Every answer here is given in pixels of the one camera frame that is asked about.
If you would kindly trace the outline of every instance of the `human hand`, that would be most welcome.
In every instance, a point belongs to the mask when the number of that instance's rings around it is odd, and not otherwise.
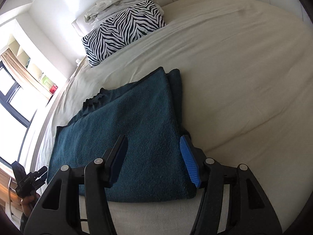
[[[39,198],[40,198],[40,195],[38,193],[36,193],[36,200],[38,200]],[[27,196],[21,200],[23,213],[26,217],[29,217],[31,212],[32,212],[32,208],[30,206],[30,203],[33,202],[34,200],[35,200],[35,196],[33,196],[33,195]]]

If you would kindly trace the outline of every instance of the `red object on shelf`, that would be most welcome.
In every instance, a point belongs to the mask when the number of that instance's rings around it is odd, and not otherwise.
[[[56,84],[54,84],[51,89],[50,89],[50,93],[54,94],[54,92],[57,90],[58,86]]]

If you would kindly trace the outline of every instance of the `metal pin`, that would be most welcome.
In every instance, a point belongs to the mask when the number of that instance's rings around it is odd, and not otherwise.
[[[207,164],[214,164],[214,159],[212,159],[212,158],[206,158],[205,162],[206,162]]]
[[[97,158],[96,160],[94,160],[95,164],[101,164],[103,162],[102,158]]]
[[[240,164],[239,168],[240,168],[241,170],[247,170],[247,169],[248,169],[248,166],[245,165],[245,164]]]
[[[61,171],[67,171],[68,168],[69,168],[68,165],[63,165],[63,166],[61,167]]]

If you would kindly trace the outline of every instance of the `person's arm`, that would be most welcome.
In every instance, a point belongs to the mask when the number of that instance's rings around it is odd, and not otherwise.
[[[21,225],[20,225],[20,231],[21,233],[24,233],[24,229],[26,226],[26,223],[28,221],[28,218],[32,212],[32,209],[30,208],[29,204],[35,200],[35,196],[27,196],[24,199],[21,200],[21,205],[23,209],[23,214],[21,217]]]

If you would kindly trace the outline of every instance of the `zebra print pillow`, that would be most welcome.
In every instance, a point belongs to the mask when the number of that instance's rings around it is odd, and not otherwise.
[[[117,13],[82,38],[90,65],[98,65],[119,49],[163,26],[166,24],[152,0]]]

